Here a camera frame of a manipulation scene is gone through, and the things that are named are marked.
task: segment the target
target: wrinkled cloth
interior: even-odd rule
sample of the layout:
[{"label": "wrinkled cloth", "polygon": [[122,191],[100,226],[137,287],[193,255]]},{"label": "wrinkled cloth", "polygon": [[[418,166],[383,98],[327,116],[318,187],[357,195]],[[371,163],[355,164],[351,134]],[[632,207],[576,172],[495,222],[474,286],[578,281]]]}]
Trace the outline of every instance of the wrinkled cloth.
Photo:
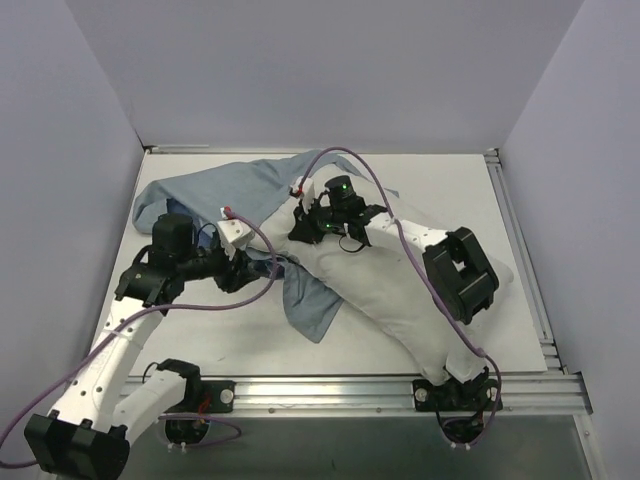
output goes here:
[{"label": "wrinkled cloth", "polygon": [[[201,172],[151,182],[135,199],[132,221],[135,228],[151,234],[153,224],[169,210],[191,215],[196,226],[215,224],[220,208],[226,205],[256,225],[261,225],[288,198],[289,186],[302,176],[318,151],[309,151],[280,160],[234,162]],[[361,175],[347,160],[324,155],[312,174],[334,164],[347,173]],[[272,265],[263,252],[247,249],[250,257]],[[342,298],[300,265],[279,258],[283,269],[283,305],[288,322],[314,343],[319,343],[342,305]]]}]

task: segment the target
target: white table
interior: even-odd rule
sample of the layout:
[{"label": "white table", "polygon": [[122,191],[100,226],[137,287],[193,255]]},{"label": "white table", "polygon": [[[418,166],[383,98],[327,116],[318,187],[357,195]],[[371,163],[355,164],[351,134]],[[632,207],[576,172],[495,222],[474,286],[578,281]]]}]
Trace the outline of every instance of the white table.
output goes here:
[{"label": "white table", "polygon": [[[232,161],[282,158],[287,154],[147,154],[136,195],[152,180],[196,172]],[[515,274],[509,295],[496,314],[486,349],[504,372],[542,372],[546,363],[527,304],[485,160],[481,155],[367,155],[382,184],[445,224],[471,228],[483,247]],[[115,263],[103,320],[122,271],[149,243],[131,222]],[[212,280],[187,285],[180,303],[228,304],[248,298],[257,281],[232,295]],[[342,308],[325,338],[313,344],[288,323],[282,309],[282,283],[253,305],[223,313],[173,311],[145,345],[131,374],[152,361],[179,358],[208,376],[314,376],[415,374],[404,347],[383,334],[353,308]]]}]

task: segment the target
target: purple cable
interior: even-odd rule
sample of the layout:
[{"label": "purple cable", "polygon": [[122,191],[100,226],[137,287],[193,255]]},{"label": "purple cable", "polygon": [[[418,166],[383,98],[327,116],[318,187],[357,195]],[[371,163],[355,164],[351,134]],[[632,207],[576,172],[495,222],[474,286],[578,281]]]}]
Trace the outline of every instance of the purple cable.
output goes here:
[{"label": "purple cable", "polygon": [[[254,225],[252,222],[250,222],[246,218],[241,217],[240,215],[237,215],[231,210],[226,210],[225,214],[230,219],[234,218],[234,219],[240,220],[243,223],[246,223],[249,226],[249,228],[251,228],[251,230],[256,232],[256,234],[258,234],[258,236],[264,241],[265,245],[267,246],[267,249],[271,254],[271,259],[273,261],[273,264],[276,265],[278,263],[278,257],[277,257],[276,251],[273,245],[271,244],[271,242],[269,241],[269,239],[262,232],[262,230],[260,230],[256,225]],[[70,381],[73,377],[75,377],[80,372],[80,370],[82,370],[89,363],[91,363],[91,361],[93,361],[93,359],[96,358],[98,354],[102,350],[104,350],[105,347],[114,338],[117,337],[119,332],[126,329],[129,325],[131,325],[133,322],[135,322],[139,318],[142,318],[145,315],[148,315],[152,312],[157,312],[159,310],[199,310],[199,311],[207,311],[207,312],[219,312],[223,310],[232,310],[234,308],[244,307],[245,305],[249,305],[250,303],[255,302],[260,297],[262,297],[265,293],[267,293],[267,291],[271,288],[271,286],[274,284],[276,280],[277,271],[278,271],[277,268],[273,268],[271,270],[271,275],[269,276],[269,282],[264,286],[264,288],[260,290],[258,293],[256,293],[253,297],[247,300],[243,300],[241,302],[232,303],[230,305],[188,305],[188,304],[156,305],[156,306],[145,308],[144,310],[140,310],[139,312],[134,313],[129,318],[127,318],[124,322],[118,325],[113,330],[112,333],[110,333],[102,342],[100,342],[100,344],[98,344],[95,348],[93,348],[89,353],[89,355],[87,355],[84,358],[84,360],[82,360],[73,370],[71,370],[69,373],[67,373],[62,378],[60,378],[60,380],[56,381],[51,386],[49,386],[40,395],[34,398],[26,407],[24,407],[22,410],[20,410],[20,412],[18,412],[18,414],[9,422],[9,425],[4,429],[4,431],[0,435],[0,449],[2,448],[2,445],[4,445],[4,442],[7,440],[7,437],[9,437],[9,434],[13,431],[13,429],[16,427],[18,422],[20,422],[20,420],[22,420],[22,418],[24,418],[25,415],[27,415],[27,413],[31,411],[31,409],[33,409],[42,400],[48,397],[52,392],[54,392],[55,390],[60,388],[62,385],[64,385],[67,381]],[[0,469],[16,470],[20,468],[32,467],[37,463],[38,462],[36,461],[8,463],[0,460]]]},{"label": "purple cable", "polygon": [[[215,445],[221,445],[223,443],[230,442],[231,440],[235,440],[236,438],[240,438],[242,436],[242,429],[238,425],[236,425],[234,423],[231,423],[231,422],[227,422],[225,420],[220,420],[219,418],[215,418],[215,417],[212,417],[211,415],[207,415],[207,414],[200,414],[200,413],[165,413],[163,415],[160,415],[158,420],[162,420],[162,421],[167,421],[167,420],[206,420],[207,422],[217,423],[219,425],[224,425],[225,427],[233,428],[236,431],[236,433],[234,433],[233,435],[229,435],[228,437],[216,438],[216,439],[213,439],[213,440],[207,440],[207,441],[203,441],[203,442],[200,442],[200,443],[186,445],[185,448],[189,448],[189,449],[213,447]],[[158,440],[160,440],[163,443],[165,443],[165,442],[171,443],[168,438],[166,438],[165,436],[163,436],[160,433],[159,429],[156,429],[156,436],[158,437]]]},{"label": "purple cable", "polygon": [[[420,277],[420,280],[422,280],[422,283],[424,283],[424,285],[427,287],[427,290],[429,290],[429,293],[433,297],[433,300],[435,301],[436,305],[443,312],[444,316],[446,317],[447,321],[449,322],[449,325],[451,325],[451,328],[453,328],[453,330],[456,332],[456,335],[458,335],[460,340],[462,340],[462,342],[465,344],[465,346],[476,357],[483,358],[487,362],[489,362],[491,364],[491,366],[493,367],[494,371],[496,372],[496,377],[497,377],[497,380],[498,380],[498,387],[496,389],[497,390],[496,391],[496,399],[494,401],[493,408],[491,409],[491,414],[489,415],[489,419],[487,420],[487,423],[485,424],[484,428],[482,429],[482,432],[473,441],[468,443],[469,446],[474,446],[485,436],[487,430],[489,429],[489,427],[493,423],[493,419],[496,416],[496,412],[498,411],[498,404],[500,403],[500,397],[502,395],[502,374],[500,373],[500,369],[498,368],[498,364],[489,355],[487,355],[487,352],[485,352],[482,348],[478,348],[475,345],[473,345],[473,343],[471,343],[471,340],[469,340],[469,337],[467,337],[465,335],[464,331],[462,330],[462,328],[460,327],[458,322],[456,322],[455,318],[453,318],[453,315],[451,314],[451,312],[449,311],[449,309],[445,305],[445,303],[442,300],[442,298],[440,297],[440,295],[438,295],[438,292],[435,290],[433,285],[431,285],[431,282],[429,281],[429,277],[427,277],[427,274],[423,271],[422,267],[420,266],[420,263],[413,256],[413,253],[411,252],[411,248],[407,244],[407,240],[406,240],[406,238],[404,236],[404,231],[402,230],[402,224],[400,223],[400,220],[398,220],[395,217],[395,215],[393,214],[393,210],[391,208],[391,204],[389,203],[389,199],[387,198],[387,194],[385,193],[384,188],[382,188],[382,185],[380,184],[380,181],[378,180],[378,177],[373,172],[371,167],[369,167],[367,162],[365,162],[364,159],[360,155],[355,153],[353,150],[350,150],[350,149],[344,148],[344,147],[329,147],[329,148],[325,148],[324,150],[319,152],[313,158],[313,160],[311,160],[311,163],[309,164],[309,167],[307,167],[307,170],[305,171],[305,173],[304,173],[304,175],[302,177],[302,180],[300,181],[300,184],[298,185],[298,188],[299,189],[302,188],[302,185],[304,184],[304,181],[309,177],[309,174],[311,173],[311,170],[313,169],[314,165],[318,162],[318,160],[320,160],[320,158],[323,155],[325,155],[325,154],[327,154],[329,152],[335,152],[335,151],[341,151],[341,152],[345,152],[345,153],[348,153],[348,154],[352,155],[353,157],[355,157],[364,166],[364,168],[367,169],[367,171],[371,175],[371,178],[372,178],[373,182],[376,184],[376,186],[378,187],[378,190],[380,191],[380,196],[382,197],[382,201],[384,202],[384,206],[387,208],[387,213],[389,213],[389,216],[391,217],[393,222],[398,227],[398,234],[399,234],[399,237],[400,237],[400,243],[402,244],[402,249],[407,254],[407,257],[409,258],[409,261],[411,262],[411,265],[413,266],[414,270],[416,271],[416,273]],[[458,444],[458,443],[455,443],[455,442],[453,442],[453,444],[454,444],[454,446],[466,446],[467,445],[467,444]]]}]

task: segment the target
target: purple wire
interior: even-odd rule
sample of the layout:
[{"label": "purple wire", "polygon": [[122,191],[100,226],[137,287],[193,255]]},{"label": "purple wire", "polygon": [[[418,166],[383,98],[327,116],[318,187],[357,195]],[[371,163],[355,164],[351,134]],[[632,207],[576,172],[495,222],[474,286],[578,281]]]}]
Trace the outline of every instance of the purple wire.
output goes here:
[{"label": "purple wire", "polygon": [[[307,167],[307,170],[305,171],[305,173],[304,173],[304,175],[302,177],[302,180],[300,181],[300,184],[299,184],[298,188],[300,188],[300,189],[302,188],[302,185],[304,184],[304,181],[309,177],[309,174],[311,173],[311,170],[313,169],[314,165],[318,162],[318,160],[320,160],[320,158],[323,155],[325,155],[325,154],[327,154],[329,152],[335,152],[335,151],[341,151],[341,152],[345,152],[345,153],[348,153],[348,154],[352,155],[353,157],[355,157],[364,166],[364,168],[367,169],[367,171],[371,175],[371,178],[372,178],[373,182],[376,184],[376,186],[378,187],[378,190],[380,191],[380,196],[382,197],[382,201],[384,202],[384,206],[387,208],[387,212],[389,213],[389,216],[391,217],[393,222],[398,227],[398,235],[400,237],[400,243],[402,244],[402,249],[407,254],[407,257],[409,258],[409,261],[411,262],[411,265],[413,266],[414,270],[416,271],[416,273],[420,277],[420,280],[422,280],[422,283],[424,283],[424,285],[427,287],[427,290],[429,290],[429,293],[433,297],[433,300],[435,301],[436,305],[443,312],[444,316],[446,317],[447,321],[449,322],[449,325],[451,325],[451,328],[453,328],[453,330],[456,332],[456,335],[458,335],[460,340],[462,340],[462,342],[465,344],[465,346],[476,357],[483,358],[487,362],[489,362],[491,364],[491,366],[493,367],[494,371],[496,372],[496,377],[497,377],[497,380],[498,380],[498,387],[496,389],[497,390],[496,391],[496,399],[494,401],[493,408],[491,409],[491,414],[489,415],[489,419],[487,420],[484,428],[482,429],[482,432],[473,441],[468,443],[469,446],[474,446],[485,436],[487,430],[489,429],[489,427],[493,423],[493,419],[496,416],[496,412],[498,411],[498,404],[500,403],[500,397],[502,395],[502,375],[500,373],[500,369],[498,368],[498,364],[482,348],[478,348],[475,345],[473,345],[473,343],[471,343],[471,340],[469,340],[469,337],[467,337],[465,335],[464,331],[462,330],[462,327],[460,327],[460,325],[455,320],[455,318],[453,318],[453,315],[451,314],[451,312],[449,311],[449,309],[445,305],[445,303],[442,300],[442,298],[440,297],[440,295],[438,295],[438,292],[436,291],[436,289],[433,287],[433,285],[431,285],[431,282],[429,281],[429,277],[427,277],[427,274],[423,271],[420,263],[415,258],[415,256],[411,252],[411,248],[407,244],[407,239],[404,236],[404,231],[402,229],[402,224],[400,223],[400,220],[397,219],[395,217],[395,215],[393,214],[393,209],[391,208],[391,204],[389,203],[389,199],[387,198],[387,194],[385,193],[384,188],[382,188],[382,185],[380,184],[380,181],[378,180],[378,177],[373,172],[371,167],[369,167],[367,162],[365,162],[365,160],[360,155],[355,153],[353,150],[350,150],[350,149],[344,148],[344,147],[329,147],[329,148],[325,148],[324,150],[319,152],[313,158],[313,160],[311,160],[311,163],[309,164],[309,167]],[[458,444],[458,443],[455,443],[455,442],[453,442],[453,444],[455,446],[466,446],[466,444]]]},{"label": "purple wire", "polygon": [[[235,423],[227,422],[226,420],[221,420],[219,418],[212,417],[206,414],[200,413],[165,413],[160,415],[158,420],[167,421],[167,420],[206,420],[207,422],[217,423],[219,425],[224,425],[225,427],[233,428],[236,433],[233,435],[229,435],[228,437],[223,438],[215,438],[212,440],[203,441],[200,443],[195,443],[191,445],[186,445],[185,448],[195,449],[195,448],[206,448],[213,447],[215,445],[221,445],[226,442],[230,442],[231,440],[235,440],[236,438],[240,438],[242,436],[242,429],[236,425]],[[160,429],[156,429],[156,436],[158,440],[161,442],[169,442],[170,440],[166,438],[164,435],[160,433]]]},{"label": "purple wire", "polygon": [[[273,261],[273,264],[276,265],[278,263],[278,257],[277,257],[275,248],[273,247],[269,239],[266,237],[266,235],[262,232],[262,230],[258,228],[257,225],[254,225],[252,222],[250,222],[246,218],[240,215],[237,215],[231,210],[226,210],[225,214],[230,219],[233,218],[233,219],[240,220],[243,223],[246,223],[249,226],[249,228],[251,228],[254,232],[256,232],[256,234],[258,234],[258,236],[264,241],[265,245],[267,246],[267,249],[271,254],[271,259]],[[22,420],[27,415],[27,413],[29,413],[36,405],[38,405],[42,400],[48,397],[51,393],[53,393],[55,390],[63,386],[66,382],[70,381],[73,377],[75,377],[80,372],[80,370],[82,370],[89,363],[91,363],[93,359],[96,358],[100,354],[100,352],[102,352],[102,350],[104,350],[106,346],[109,345],[109,343],[111,343],[111,341],[117,337],[118,332],[123,331],[136,320],[150,313],[157,312],[159,310],[198,310],[198,311],[207,311],[207,312],[219,312],[223,310],[232,310],[234,308],[244,307],[245,305],[249,305],[250,303],[255,302],[260,297],[262,297],[265,293],[267,293],[267,291],[271,288],[271,286],[274,284],[276,280],[277,271],[278,271],[277,268],[273,268],[271,270],[271,275],[269,276],[269,282],[264,286],[264,288],[260,290],[258,293],[256,293],[253,297],[247,300],[243,300],[241,302],[232,303],[230,305],[188,305],[188,304],[156,305],[156,306],[145,308],[144,310],[140,310],[139,312],[134,313],[129,318],[127,318],[124,322],[118,325],[113,330],[113,332],[110,333],[107,337],[105,337],[105,339],[102,342],[100,342],[95,348],[93,348],[91,352],[89,352],[89,355],[87,355],[84,358],[84,360],[82,360],[73,370],[71,370],[69,373],[67,373],[58,381],[56,381],[51,386],[49,386],[46,390],[40,393],[40,395],[38,395],[31,402],[29,402],[27,406],[25,406],[22,410],[20,410],[20,412],[18,412],[18,414],[9,422],[9,425],[3,430],[2,434],[0,435],[0,449],[2,448],[2,445],[4,445],[4,442],[7,440],[7,437],[9,437],[9,434],[13,431],[13,429],[16,427],[18,422],[20,422],[20,420]],[[38,462],[36,461],[9,463],[9,462],[3,462],[0,460],[0,469],[16,470],[20,468],[32,467],[34,465],[37,465],[37,463]]]}]

